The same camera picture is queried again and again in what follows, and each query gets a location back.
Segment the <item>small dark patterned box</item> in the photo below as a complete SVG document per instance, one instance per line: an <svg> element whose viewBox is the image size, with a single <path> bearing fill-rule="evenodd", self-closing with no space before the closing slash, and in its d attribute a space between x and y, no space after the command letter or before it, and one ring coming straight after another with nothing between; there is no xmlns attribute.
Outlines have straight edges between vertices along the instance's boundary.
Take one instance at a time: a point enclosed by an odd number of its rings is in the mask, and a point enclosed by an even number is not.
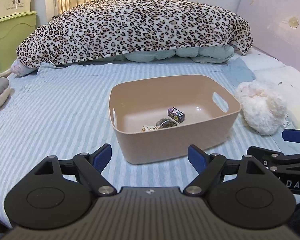
<svg viewBox="0 0 300 240"><path fill-rule="evenodd" d="M171 119L179 124L181 124L185 120L185 114L175 107L169 108L167 110L167 113Z"/></svg>

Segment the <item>green candy bag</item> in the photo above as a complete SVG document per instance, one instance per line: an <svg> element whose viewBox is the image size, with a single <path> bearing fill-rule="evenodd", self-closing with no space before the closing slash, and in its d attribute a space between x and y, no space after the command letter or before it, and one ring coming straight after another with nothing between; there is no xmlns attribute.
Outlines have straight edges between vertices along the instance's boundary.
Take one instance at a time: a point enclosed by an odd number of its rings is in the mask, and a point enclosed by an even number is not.
<svg viewBox="0 0 300 240"><path fill-rule="evenodd" d="M171 120L169 118L162 118L156 122L155 126L157 126L158 129L170 128L170 127L177 126L177 123L174 120Z"/></svg>

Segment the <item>sunflower print fabric scrunchie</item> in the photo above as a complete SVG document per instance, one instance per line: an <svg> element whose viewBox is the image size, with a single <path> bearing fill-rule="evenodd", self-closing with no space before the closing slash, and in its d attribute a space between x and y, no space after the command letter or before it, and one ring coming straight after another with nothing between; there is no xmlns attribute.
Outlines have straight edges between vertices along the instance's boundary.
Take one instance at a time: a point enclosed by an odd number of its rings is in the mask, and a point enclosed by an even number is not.
<svg viewBox="0 0 300 240"><path fill-rule="evenodd" d="M152 125L145 125L142 127L142 132L149 132L149 131L156 131L158 128L157 126L152 126Z"/></svg>

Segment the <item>white fluffy plush toy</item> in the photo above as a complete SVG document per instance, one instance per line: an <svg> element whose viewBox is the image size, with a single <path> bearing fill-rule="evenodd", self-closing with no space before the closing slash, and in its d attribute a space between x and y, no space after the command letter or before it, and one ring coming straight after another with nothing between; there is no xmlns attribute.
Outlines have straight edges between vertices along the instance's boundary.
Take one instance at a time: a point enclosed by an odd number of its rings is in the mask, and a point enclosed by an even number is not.
<svg viewBox="0 0 300 240"><path fill-rule="evenodd" d="M271 85L261 81L242 82L235 90L246 123L261 135L272 135L285 122L287 103Z"/></svg>

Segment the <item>pink headboard panel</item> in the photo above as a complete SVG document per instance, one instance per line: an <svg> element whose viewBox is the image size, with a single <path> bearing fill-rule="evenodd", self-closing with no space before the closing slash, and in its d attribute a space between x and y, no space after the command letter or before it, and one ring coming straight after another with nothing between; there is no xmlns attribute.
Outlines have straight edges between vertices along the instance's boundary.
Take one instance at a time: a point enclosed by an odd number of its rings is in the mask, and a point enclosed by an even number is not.
<svg viewBox="0 0 300 240"><path fill-rule="evenodd" d="M300 0L240 0L254 46L300 72Z"/></svg>

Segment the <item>beige plastic storage bin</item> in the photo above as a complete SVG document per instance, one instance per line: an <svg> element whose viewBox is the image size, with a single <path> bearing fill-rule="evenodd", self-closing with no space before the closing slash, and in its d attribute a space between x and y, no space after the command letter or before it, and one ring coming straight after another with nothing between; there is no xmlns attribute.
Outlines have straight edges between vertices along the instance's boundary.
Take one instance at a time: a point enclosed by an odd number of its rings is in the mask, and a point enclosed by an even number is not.
<svg viewBox="0 0 300 240"><path fill-rule="evenodd" d="M226 141L241 110L223 86L203 75L156 77L115 85L111 125L125 160L147 164Z"/></svg>

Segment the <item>teal quilted comforter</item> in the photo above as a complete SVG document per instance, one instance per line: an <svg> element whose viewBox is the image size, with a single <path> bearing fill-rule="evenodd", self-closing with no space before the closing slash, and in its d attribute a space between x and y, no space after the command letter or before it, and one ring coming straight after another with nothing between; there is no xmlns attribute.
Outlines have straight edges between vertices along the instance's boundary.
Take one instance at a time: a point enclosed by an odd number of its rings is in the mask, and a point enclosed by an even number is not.
<svg viewBox="0 0 300 240"><path fill-rule="evenodd" d="M177 56L181 58L190 58L194 62L224 63L233 57L234 52L235 50L233 46L225 45L215 47L180 48L160 51L136 51L133 53L97 59L96 61L110 62L128 60L133 62L152 62Z"/></svg>

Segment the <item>green wooden cabinet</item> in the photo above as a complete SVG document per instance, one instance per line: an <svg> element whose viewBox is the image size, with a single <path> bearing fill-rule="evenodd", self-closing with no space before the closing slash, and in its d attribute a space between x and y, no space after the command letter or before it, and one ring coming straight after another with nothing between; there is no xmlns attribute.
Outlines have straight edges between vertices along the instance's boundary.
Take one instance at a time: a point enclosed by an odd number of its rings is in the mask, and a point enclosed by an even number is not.
<svg viewBox="0 0 300 240"><path fill-rule="evenodd" d="M10 72L16 59L16 48L36 28L36 11L0 18L0 77Z"/></svg>

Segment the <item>leopard print blanket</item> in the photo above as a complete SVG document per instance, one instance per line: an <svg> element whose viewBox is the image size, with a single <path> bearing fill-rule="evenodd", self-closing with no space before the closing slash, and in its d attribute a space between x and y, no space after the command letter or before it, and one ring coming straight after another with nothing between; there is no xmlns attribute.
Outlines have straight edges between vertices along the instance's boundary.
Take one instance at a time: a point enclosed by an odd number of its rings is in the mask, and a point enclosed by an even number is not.
<svg viewBox="0 0 300 240"><path fill-rule="evenodd" d="M253 45L249 23L232 11L188 0L89 0L45 25L16 49L24 66L57 66L140 51Z"/></svg>

